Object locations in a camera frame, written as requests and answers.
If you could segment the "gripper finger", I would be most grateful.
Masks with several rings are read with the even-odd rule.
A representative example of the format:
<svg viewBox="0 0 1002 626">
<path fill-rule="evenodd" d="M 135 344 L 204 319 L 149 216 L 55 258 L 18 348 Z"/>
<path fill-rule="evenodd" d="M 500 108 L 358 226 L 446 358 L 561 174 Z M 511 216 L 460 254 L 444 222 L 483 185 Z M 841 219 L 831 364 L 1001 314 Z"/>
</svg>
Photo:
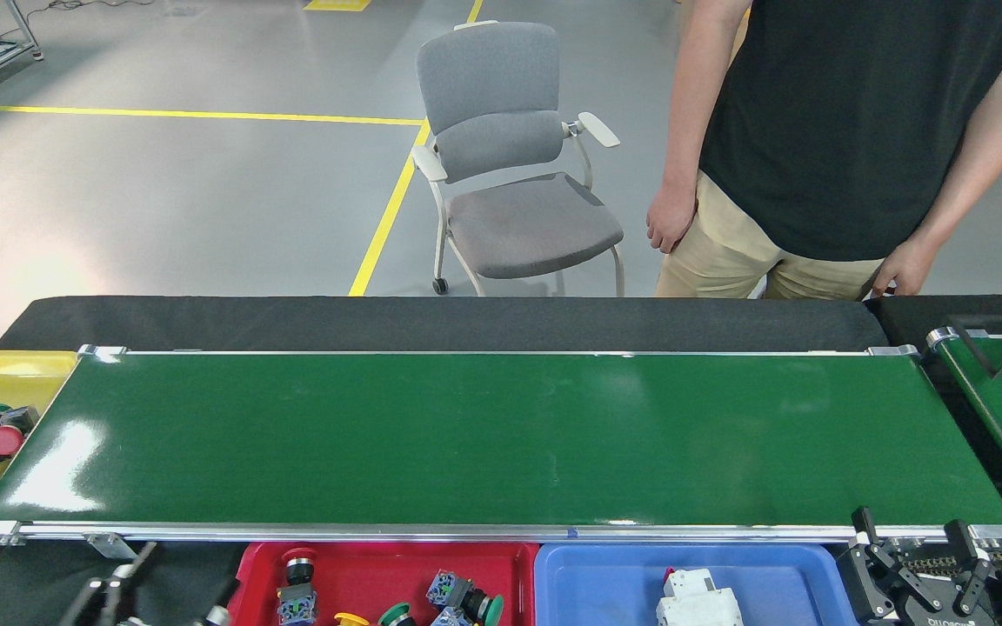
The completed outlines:
<svg viewBox="0 0 1002 626">
<path fill-rule="evenodd" d="M 236 590 L 238 590 L 237 578 L 230 579 L 229 582 L 224 583 L 214 597 L 212 597 L 210 607 L 208 607 L 205 613 L 192 619 L 192 625 L 226 626 L 233 623 L 233 617 L 231 617 L 231 612 L 228 610 L 228 603 L 230 603 Z"/>
<path fill-rule="evenodd" d="M 137 618 L 137 587 L 159 551 L 157 542 L 147 542 L 134 560 L 119 565 L 108 577 L 88 579 L 60 617 L 60 625 L 126 625 Z"/>
</svg>

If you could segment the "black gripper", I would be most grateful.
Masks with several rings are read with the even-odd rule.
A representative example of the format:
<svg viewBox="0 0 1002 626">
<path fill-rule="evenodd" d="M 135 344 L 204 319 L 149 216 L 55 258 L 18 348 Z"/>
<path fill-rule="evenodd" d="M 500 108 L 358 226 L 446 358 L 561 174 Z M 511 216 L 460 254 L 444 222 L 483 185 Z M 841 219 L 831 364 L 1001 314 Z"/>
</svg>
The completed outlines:
<svg viewBox="0 0 1002 626">
<path fill-rule="evenodd" d="M 855 537 L 838 558 L 852 613 L 864 623 L 1001 625 L 1002 524 L 944 524 L 955 563 L 954 594 L 938 599 L 919 574 L 880 542 L 871 509 L 851 515 Z"/>
</svg>

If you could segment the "person's left hand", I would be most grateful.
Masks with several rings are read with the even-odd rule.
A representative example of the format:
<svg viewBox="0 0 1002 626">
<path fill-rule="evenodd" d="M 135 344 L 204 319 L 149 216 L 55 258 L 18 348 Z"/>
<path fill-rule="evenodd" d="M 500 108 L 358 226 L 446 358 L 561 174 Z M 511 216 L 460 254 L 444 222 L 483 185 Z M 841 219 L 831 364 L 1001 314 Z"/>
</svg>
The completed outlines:
<svg viewBox="0 0 1002 626">
<path fill-rule="evenodd" d="M 917 296 L 945 239 L 915 234 L 884 258 L 871 282 L 870 296 Z"/>
</svg>

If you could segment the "person's right hand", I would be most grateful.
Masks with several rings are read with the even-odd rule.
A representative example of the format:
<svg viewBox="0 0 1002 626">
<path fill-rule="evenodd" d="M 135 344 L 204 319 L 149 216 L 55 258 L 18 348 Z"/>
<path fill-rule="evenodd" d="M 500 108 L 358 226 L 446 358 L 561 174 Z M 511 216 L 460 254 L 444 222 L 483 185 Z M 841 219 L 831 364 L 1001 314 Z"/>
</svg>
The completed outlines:
<svg viewBox="0 0 1002 626">
<path fill-rule="evenodd" d="M 697 184 L 663 182 L 645 214 L 645 234 L 649 245 L 671 254 L 691 228 L 697 213 Z"/>
</svg>

